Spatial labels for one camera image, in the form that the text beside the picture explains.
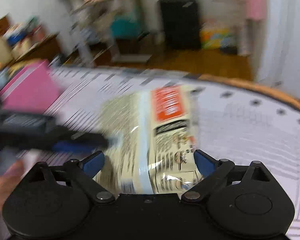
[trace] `blue gripper pad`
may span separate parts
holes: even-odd
[[[54,152],[67,152],[67,153],[90,153],[96,147],[91,145],[83,145],[78,143],[72,143],[68,141],[59,141],[53,147]]]
[[[202,176],[207,177],[211,173],[213,173],[216,170],[216,163],[218,163],[217,160],[213,159],[212,157],[208,156],[201,150],[196,150],[194,152],[194,161],[195,165],[197,165],[197,168]]]
[[[99,171],[101,171],[104,164],[105,155],[103,154],[103,152],[101,152],[91,160],[83,163],[82,170],[90,178],[93,178]]]

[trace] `finger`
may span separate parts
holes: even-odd
[[[23,174],[23,169],[20,169],[16,166],[16,169],[10,169],[9,172],[6,172],[3,176],[0,176],[0,187],[9,182],[14,182],[19,180]]]
[[[12,179],[4,182],[3,179],[0,179],[0,213],[3,207],[3,204],[7,200],[7,198],[10,196],[12,191],[15,189],[15,187],[20,182],[20,179],[18,177],[12,177]]]
[[[5,174],[3,175],[4,177],[9,176],[17,176],[21,177],[25,171],[24,164],[22,160],[16,161],[13,165],[10,166],[10,168],[7,169]]]
[[[20,181],[21,181],[20,177],[9,177],[9,178],[0,177],[0,193],[13,190]]]

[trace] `teal object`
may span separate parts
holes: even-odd
[[[119,39],[137,38],[142,33],[141,25],[127,17],[117,17],[111,25],[111,31]]]

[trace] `circular mount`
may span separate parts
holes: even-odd
[[[62,237],[88,212],[89,200],[83,192],[47,181],[17,187],[2,209],[8,229],[30,239]]]
[[[108,191],[101,191],[97,194],[97,199],[99,200],[108,200],[110,198],[112,198],[112,194]]]
[[[195,200],[195,199],[200,198],[200,194],[196,191],[187,191],[184,194],[184,196],[185,196],[186,199],[190,199],[190,200]]]
[[[207,210],[220,227],[243,238],[285,233],[294,216],[293,204],[279,184],[255,180],[215,192]]]

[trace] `orange label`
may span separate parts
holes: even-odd
[[[180,88],[171,86],[160,88],[152,92],[155,113],[159,122],[184,115]]]

